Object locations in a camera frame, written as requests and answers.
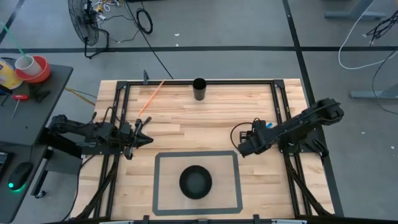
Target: gray tape square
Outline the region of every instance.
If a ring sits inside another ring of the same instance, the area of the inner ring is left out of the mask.
[[[232,156],[234,169],[234,183],[236,192],[236,207],[231,208],[198,208],[159,210],[159,179],[160,159],[166,157],[203,157],[203,156]],[[204,152],[160,152],[155,157],[154,194],[152,211],[155,215],[206,215],[206,214],[234,214],[243,209],[241,182],[239,178],[238,155],[234,151],[204,151]]]

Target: orange chopstick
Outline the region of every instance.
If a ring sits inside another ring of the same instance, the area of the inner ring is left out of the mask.
[[[156,93],[159,91],[160,87],[163,85],[164,80],[162,80],[162,82],[159,84],[159,86],[156,88],[155,92],[152,94],[152,96],[150,96],[149,100],[145,103],[145,105],[142,107],[142,109],[140,110],[138,116],[141,116],[142,112],[144,112],[145,108],[147,108],[147,106],[149,105],[149,103],[154,99]]]

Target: red screwdriver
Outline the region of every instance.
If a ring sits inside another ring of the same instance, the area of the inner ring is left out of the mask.
[[[20,102],[21,100],[28,100],[28,99],[29,99],[29,96],[27,96],[27,95],[21,95],[21,94],[20,94],[20,95],[14,95],[14,96],[12,96],[12,98],[13,98],[14,100],[18,100],[18,102],[17,102],[17,105],[15,106],[14,112],[12,113],[11,119],[14,118],[14,114],[15,114],[15,111],[17,111],[19,102]]]

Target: fan grille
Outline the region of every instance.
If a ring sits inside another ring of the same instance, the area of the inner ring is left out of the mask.
[[[98,23],[95,11],[90,7],[90,11],[87,13],[85,4],[88,4],[88,0],[68,0],[69,15],[80,40],[93,46],[98,42]]]

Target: black cup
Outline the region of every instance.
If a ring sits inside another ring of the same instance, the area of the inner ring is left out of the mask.
[[[192,82],[193,95],[196,100],[203,100],[206,93],[206,80],[202,78],[197,78]]]

